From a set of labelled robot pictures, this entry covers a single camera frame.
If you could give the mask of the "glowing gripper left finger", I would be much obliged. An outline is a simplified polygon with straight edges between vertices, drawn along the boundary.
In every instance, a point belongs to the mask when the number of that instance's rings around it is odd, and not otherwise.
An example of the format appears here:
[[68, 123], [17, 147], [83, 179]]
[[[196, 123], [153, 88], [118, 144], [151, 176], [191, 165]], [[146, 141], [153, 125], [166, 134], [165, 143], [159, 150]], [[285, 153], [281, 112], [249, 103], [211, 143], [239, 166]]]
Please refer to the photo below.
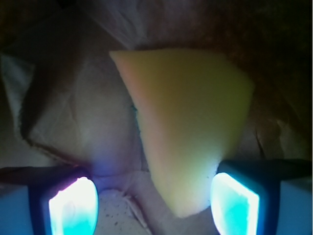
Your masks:
[[99, 198], [81, 166], [0, 170], [2, 235], [92, 235]]

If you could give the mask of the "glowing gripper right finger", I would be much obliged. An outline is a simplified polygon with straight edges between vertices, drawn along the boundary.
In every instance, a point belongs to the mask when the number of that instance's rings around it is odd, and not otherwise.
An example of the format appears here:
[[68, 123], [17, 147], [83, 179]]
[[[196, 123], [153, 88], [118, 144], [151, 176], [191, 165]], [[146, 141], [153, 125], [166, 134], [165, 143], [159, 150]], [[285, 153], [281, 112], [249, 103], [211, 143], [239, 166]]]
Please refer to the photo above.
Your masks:
[[213, 177], [211, 211], [222, 235], [310, 235], [313, 164], [225, 160]]

